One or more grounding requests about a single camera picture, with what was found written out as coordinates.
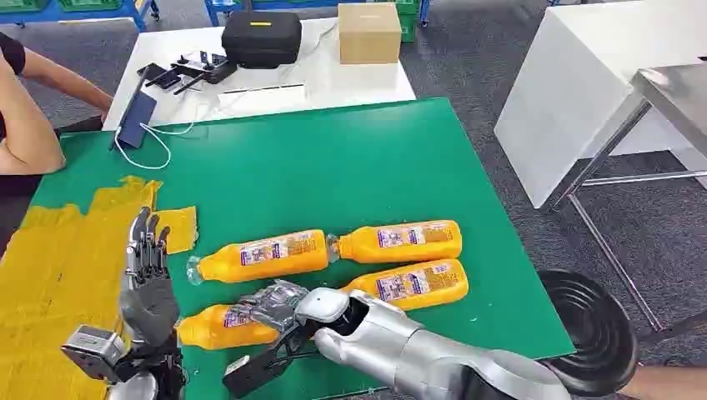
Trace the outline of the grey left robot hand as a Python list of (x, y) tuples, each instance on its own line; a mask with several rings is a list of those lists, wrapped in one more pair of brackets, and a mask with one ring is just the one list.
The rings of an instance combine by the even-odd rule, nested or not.
[(167, 265), (170, 228), (157, 231), (159, 215), (142, 207), (128, 229), (126, 267), (118, 306), (134, 341), (163, 345), (173, 333), (179, 306)]

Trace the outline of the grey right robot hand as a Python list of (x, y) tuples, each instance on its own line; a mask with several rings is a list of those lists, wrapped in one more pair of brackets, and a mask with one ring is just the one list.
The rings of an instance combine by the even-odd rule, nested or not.
[(295, 308), (308, 294), (305, 287), (275, 279), (256, 293), (243, 295), (234, 308), (252, 321), (285, 333), (297, 325)]

